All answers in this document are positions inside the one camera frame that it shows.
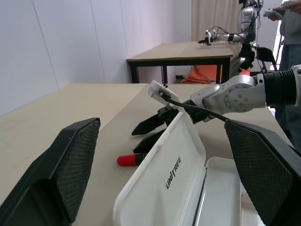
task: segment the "beige table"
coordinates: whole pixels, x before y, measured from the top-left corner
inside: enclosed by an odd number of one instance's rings
[[[170,89],[185,101],[190,94],[205,87],[204,85],[170,85]],[[156,114],[162,107],[144,89],[122,109],[116,117],[100,131],[95,150],[94,163],[86,193],[74,226],[111,226],[114,201],[132,176],[136,167],[119,167],[116,159],[120,155],[132,154],[132,150],[146,136],[131,136],[135,126],[142,120]],[[259,125],[278,133],[289,143],[284,132],[267,108],[254,109],[247,113],[229,113],[227,117]],[[212,156],[232,158],[230,144],[223,129],[223,122],[214,119],[195,125],[206,148],[207,159]],[[253,207],[243,212],[250,226],[260,225]]]
[[[0,204],[61,129],[99,117],[101,129],[146,84],[71,84],[0,117]]]
[[[139,83],[138,67],[161,66],[162,82],[167,84],[167,66],[181,65],[217,65],[216,83],[229,79],[230,58],[233,53],[228,45],[221,41],[211,46],[197,42],[163,43],[127,60],[132,83]]]

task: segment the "curtain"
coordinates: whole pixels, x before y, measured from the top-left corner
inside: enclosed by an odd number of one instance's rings
[[[192,41],[204,39],[205,30],[214,26],[236,33],[241,7],[238,0],[192,0]],[[229,46],[234,56],[239,54],[241,44]]]

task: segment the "window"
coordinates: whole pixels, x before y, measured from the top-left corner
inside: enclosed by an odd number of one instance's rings
[[[274,58],[275,60],[277,60],[276,64],[277,64],[277,69],[279,70],[279,66],[280,66],[280,61],[281,61],[281,54],[282,54],[282,45],[280,46],[280,50],[279,50],[279,54],[278,54],[278,59],[277,59],[277,52],[278,52],[278,48],[279,48],[279,45],[280,45],[280,25],[281,25],[281,20],[278,22],[278,28],[277,28],[277,33],[276,33],[276,38],[275,38],[275,45],[274,45],[274,51],[273,51],[273,55],[274,55]]]

